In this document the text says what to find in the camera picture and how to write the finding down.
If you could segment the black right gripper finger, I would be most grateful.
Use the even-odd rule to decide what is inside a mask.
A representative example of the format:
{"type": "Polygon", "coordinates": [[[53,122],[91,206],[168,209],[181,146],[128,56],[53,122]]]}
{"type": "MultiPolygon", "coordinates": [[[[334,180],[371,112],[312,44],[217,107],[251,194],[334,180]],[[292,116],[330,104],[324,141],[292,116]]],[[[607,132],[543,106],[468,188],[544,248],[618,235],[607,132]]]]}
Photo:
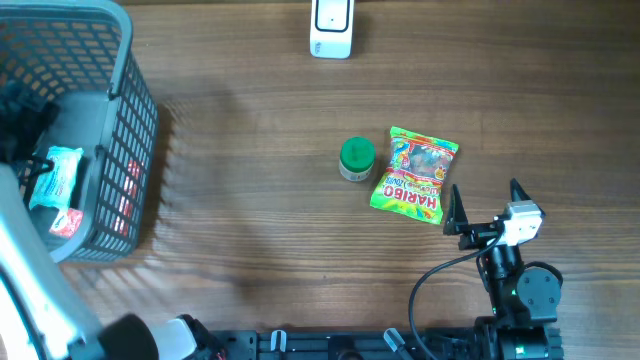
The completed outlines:
{"type": "Polygon", "coordinates": [[[522,217],[525,215],[545,216],[545,212],[531,199],[515,178],[510,180],[510,194],[509,214],[511,217],[522,217]]]}
{"type": "Polygon", "coordinates": [[[461,235],[468,232],[469,223],[460,196],[458,186],[453,184],[450,193],[450,204],[443,228],[444,235],[461,235]]]}

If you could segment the mint green wipes pack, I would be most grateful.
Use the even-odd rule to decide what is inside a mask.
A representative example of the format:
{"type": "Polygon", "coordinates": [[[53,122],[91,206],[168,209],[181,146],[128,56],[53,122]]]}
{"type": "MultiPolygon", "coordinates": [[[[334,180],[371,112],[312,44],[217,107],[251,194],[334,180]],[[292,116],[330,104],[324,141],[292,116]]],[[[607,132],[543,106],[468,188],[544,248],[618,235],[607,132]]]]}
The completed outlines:
{"type": "Polygon", "coordinates": [[[82,148],[50,147],[46,159],[53,162],[53,169],[37,177],[28,208],[68,209],[83,154],[82,148]]]}

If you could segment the red white tissue pack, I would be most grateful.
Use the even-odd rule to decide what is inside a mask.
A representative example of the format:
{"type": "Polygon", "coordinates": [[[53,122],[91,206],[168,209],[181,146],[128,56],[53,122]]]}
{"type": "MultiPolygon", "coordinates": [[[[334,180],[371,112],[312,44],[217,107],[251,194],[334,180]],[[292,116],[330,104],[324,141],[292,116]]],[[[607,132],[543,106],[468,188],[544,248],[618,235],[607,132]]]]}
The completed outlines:
{"type": "Polygon", "coordinates": [[[84,213],[77,209],[60,210],[49,228],[49,232],[55,236],[70,239],[78,231],[83,217],[84,213]]]}

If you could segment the green lid jar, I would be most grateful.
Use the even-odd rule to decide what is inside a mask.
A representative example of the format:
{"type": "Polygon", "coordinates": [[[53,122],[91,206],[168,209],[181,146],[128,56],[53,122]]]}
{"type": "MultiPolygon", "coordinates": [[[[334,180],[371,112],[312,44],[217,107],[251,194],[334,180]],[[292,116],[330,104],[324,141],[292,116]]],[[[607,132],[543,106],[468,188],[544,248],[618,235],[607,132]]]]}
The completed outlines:
{"type": "Polygon", "coordinates": [[[348,181],[365,180],[371,173],[376,160],[374,144],[364,137],[346,140],[339,154],[339,171],[348,181]]]}

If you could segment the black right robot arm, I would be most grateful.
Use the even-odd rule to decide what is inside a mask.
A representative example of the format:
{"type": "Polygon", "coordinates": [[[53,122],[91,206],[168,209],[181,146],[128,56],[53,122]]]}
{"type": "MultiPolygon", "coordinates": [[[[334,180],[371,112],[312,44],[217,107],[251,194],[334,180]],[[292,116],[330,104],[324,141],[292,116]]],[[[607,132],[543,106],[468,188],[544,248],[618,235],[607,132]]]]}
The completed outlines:
{"type": "Polygon", "coordinates": [[[469,346],[476,359],[558,360],[564,357],[558,319],[563,276],[550,264],[523,261],[520,246],[538,236],[546,213],[510,181],[511,201],[490,222],[472,224],[453,186],[443,233],[461,250],[479,250],[476,266],[493,315],[479,317],[469,346]]]}

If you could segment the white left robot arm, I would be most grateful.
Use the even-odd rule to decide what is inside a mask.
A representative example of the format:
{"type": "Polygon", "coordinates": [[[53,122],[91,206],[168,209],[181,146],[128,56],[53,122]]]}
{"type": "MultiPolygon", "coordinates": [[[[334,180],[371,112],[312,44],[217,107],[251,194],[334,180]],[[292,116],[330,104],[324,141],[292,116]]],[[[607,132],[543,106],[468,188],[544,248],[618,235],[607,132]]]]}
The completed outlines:
{"type": "Polygon", "coordinates": [[[185,359],[193,324],[104,325],[60,271],[138,242],[158,113],[142,81],[1,88],[1,338],[16,359],[185,359]]]}

